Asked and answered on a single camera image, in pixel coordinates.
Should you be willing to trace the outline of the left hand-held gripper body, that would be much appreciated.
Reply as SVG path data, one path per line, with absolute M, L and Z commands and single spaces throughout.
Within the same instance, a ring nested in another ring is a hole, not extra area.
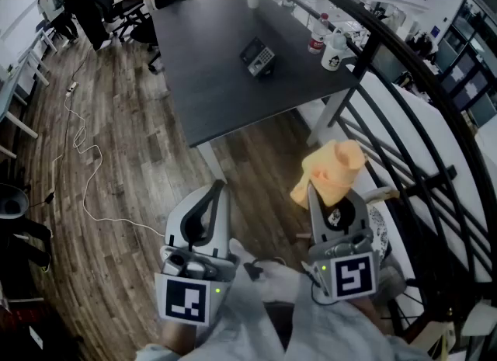
M 188 249 L 161 247 L 161 272 L 155 275 L 159 317 L 187 325 L 210 326 L 231 289 L 239 257 L 219 259 Z

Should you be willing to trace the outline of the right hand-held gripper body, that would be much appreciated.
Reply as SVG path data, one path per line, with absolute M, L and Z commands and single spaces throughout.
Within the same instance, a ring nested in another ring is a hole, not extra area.
M 373 249 L 373 239 L 374 233 L 366 228 L 311 246 L 306 273 L 331 300 L 350 300 L 375 293 L 379 252 Z

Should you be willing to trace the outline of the orange cloth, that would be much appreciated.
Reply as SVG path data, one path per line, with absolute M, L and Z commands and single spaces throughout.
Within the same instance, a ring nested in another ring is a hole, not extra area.
M 330 140 L 302 161 L 303 175 L 290 197 L 308 210 L 308 185 L 312 184 L 323 203 L 327 207 L 334 206 L 352 188 L 365 163 L 364 153 L 356 141 Z

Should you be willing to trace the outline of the person's right forearm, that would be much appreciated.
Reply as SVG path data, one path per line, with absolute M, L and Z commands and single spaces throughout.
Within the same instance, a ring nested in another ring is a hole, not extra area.
M 388 335 L 388 327 L 381 319 L 369 297 L 359 297 L 348 300 L 350 304 L 361 311 L 384 335 Z

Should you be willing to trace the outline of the person's left forearm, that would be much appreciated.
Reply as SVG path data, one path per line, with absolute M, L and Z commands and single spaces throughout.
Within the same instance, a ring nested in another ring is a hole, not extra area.
M 195 349 L 196 326 L 165 320 L 159 343 L 180 356 L 185 356 Z

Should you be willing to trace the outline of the floral seat cushion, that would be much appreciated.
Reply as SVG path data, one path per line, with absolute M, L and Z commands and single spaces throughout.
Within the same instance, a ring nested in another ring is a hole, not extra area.
M 373 232 L 372 247 L 378 251 L 380 261 L 383 262 L 388 254 L 388 229 L 381 212 L 371 205 L 367 205 L 370 229 Z

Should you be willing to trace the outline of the white table leg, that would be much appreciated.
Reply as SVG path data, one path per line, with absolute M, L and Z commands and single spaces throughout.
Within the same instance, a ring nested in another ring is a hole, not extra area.
M 311 133 L 307 139 L 307 145 L 313 146 L 318 142 L 318 135 L 328 126 L 332 121 L 332 118 L 339 112 L 339 109 L 344 106 L 348 94 L 352 89 L 344 89 L 341 92 L 334 93 L 329 96 L 325 108 L 321 112 L 317 123 L 311 130 Z
M 223 169 L 219 161 L 217 160 L 217 157 L 214 153 L 214 149 L 212 148 L 210 142 L 208 141 L 199 144 L 196 148 L 200 152 L 201 156 L 203 157 L 203 160 L 206 162 L 214 178 L 221 180 L 224 183 L 227 183 L 227 179 L 224 176 Z

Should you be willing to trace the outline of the person's light grey clothing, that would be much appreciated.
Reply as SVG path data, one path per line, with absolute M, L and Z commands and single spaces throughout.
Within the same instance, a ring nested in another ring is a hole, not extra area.
M 235 279 L 215 322 L 196 327 L 195 349 L 180 356 L 159 340 L 140 349 L 136 361 L 429 361 L 347 300 L 327 298 L 308 276 L 264 262 L 255 281 L 242 244 L 228 239 L 229 252 L 239 257 Z

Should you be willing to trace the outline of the white cartoon mug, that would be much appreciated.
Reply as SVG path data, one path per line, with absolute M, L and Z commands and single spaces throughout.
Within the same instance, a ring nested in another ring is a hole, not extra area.
M 334 47 L 329 41 L 325 45 L 323 55 L 321 57 L 321 66 L 327 71 L 337 71 L 343 59 L 352 56 L 352 51 L 345 44 L 342 47 Z

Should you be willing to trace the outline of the grey round appliance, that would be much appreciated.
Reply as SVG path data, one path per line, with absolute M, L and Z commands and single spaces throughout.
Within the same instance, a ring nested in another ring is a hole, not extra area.
M 0 219 L 20 218 L 27 212 L 28 208 L 28 197 L 21 189 L 0 183 Z

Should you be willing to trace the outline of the clear red-capped water bottle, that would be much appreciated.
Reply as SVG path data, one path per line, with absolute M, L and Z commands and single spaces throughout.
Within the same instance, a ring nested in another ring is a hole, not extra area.
M 311 39 L 308 43 L 308 51 L 312 54 L 320 54 L 327 34 L 328 13 L 322 13 L 312 27 Z

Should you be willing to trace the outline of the dark table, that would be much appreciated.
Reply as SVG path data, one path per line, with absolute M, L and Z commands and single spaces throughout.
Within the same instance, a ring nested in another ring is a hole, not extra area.
M 304 0 L 290 0 L 318 17 Z M 497 194 L 461 113 L 428 66 L 387 24 L 353 0 L 325 0 L 367 33 L 348 39 L 356 77 L 344 106 L 318 135 L 356 141 L 363 184 L 389 186 L 380 202 L 388 249 L 406 264 L 407 287 L 388 302 L 388 324 L 425 339 L 435 356 L 497 361 Z

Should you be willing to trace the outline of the white desk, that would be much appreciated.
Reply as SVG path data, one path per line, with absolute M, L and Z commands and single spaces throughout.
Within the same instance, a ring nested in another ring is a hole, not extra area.
M 35 46 L 38 43 L 45 43 L 54 53 L 57 53 L 57 48 L 54 46 L 51 38 L 43 29 L 40 29 L 36 32 L 30 45 L 21 53 L 18 61 L 14 64 L 13 69 L 6 74 L 5 80 L 0 78 L 0 82 L 2 82 L 2 88 L 0 89 L 0 123 L 3 120 L 8 120 L 33 139 L 38 138 L 38 133 L 25 125 L 20 118 L 14 116 L 9 111 L 9 107 L 12 103 L 12 99 L 16 99 L 23 106 L 27 106 L 27 101 L 17 92 L 19 81 L 27 69 L 30 69 L 37 79 L 45 86 L 50 84 L 44 75 L 44 73 L 48 72 L 50 69 L 45 65 L 42 57 L 35 51 Z

